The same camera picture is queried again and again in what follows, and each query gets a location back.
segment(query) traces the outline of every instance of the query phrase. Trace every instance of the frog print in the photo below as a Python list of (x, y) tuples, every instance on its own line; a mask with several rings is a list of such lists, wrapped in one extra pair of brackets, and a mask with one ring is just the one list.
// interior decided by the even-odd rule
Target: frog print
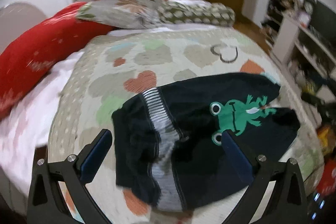
[(210, 104), (210, 112), (218, 117), (220, 130), (212, 135), (212, 141), (216, 145), (221, 145), (221, 134), (224, 130), (232, 130), (236, 136), (241, 135), (247, 123), (253, 126), (260, 126), (261, 121), (257, 121), (259, 117), (265, 118), (269, 114), (276, 113), (275, 108), (262, 109), (267, 103), (267, 96), (258, 97), (252, 101), (252, 95), (248, 95), (246, 103), (239, 100), (230, 100), (222, 105), (219, 102)]

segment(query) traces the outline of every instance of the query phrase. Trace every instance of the gray striped fabric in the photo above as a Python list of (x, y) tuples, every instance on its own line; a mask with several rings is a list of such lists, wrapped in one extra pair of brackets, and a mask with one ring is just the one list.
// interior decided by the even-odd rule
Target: gray striped fabric
[(160, 135), (159, 152), (152, 165), (152, 177), (160, 187), (161, 195), (157, 208), (165, 211), (182, 211), (179, 190), (175, 184), (171, 155), (179, 133), (174, 128), (164, 107), (157, 88), (142, 93), (145, 98), (150, 119)]

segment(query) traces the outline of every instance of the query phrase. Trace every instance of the red item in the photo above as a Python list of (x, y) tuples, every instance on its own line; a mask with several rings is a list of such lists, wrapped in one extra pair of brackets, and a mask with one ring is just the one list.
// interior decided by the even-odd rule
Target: red item
[(85, 2), (74, 3), (24, 32), (0, 55), (0, 119), (57, 62), (115, 27), (75, 18)]
[(320, 183), (316, 187), (316, 190), (321, 195), (330, 195), (335, 192), (336, 189), (336, 162), (329, 160), (325, 166)]

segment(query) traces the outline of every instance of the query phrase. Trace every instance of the silver bolt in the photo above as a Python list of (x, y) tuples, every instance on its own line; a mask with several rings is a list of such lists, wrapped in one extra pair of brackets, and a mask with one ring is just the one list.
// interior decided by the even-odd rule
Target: silver bolt
[(260, 160), (260, 161), (266, 161), (266, 156), (264, 156), (264, 155), (259, 155), (259, 156), (258, 156), (258, 160)]
[(37, 164), (38, 165), (42, 165), (44, 163), (44, 159), (39, 159), (38, 161), (37, 161)]
[(290, 158), (290, 159), (289, 159), (289, 162), (290, 162), (291, 164), (297, 164), (297, 160), (294, 159), (294, 158)]
[(70, 155), (68, 156), (68, 161), (72, 162), (76, 159), (76, 155)]

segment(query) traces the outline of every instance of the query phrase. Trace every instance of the white bed sheet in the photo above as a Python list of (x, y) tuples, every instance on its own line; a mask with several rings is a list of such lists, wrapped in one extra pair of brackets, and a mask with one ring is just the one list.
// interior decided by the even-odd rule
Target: white bed sheet
[[(108, 35), (121, 37), (132, 33), (212, 28), (216, 27), (194, 23), (167, 24), (154, 29), (115, 30)], [(16, 188), (26, 196), (29, 194), (35, 148), (47, 145), (60, 93), (83, 52), (84, 50), (75, 52), (66, 60), (55, 64), (50, 73), (0, 122), (0, 166)]]

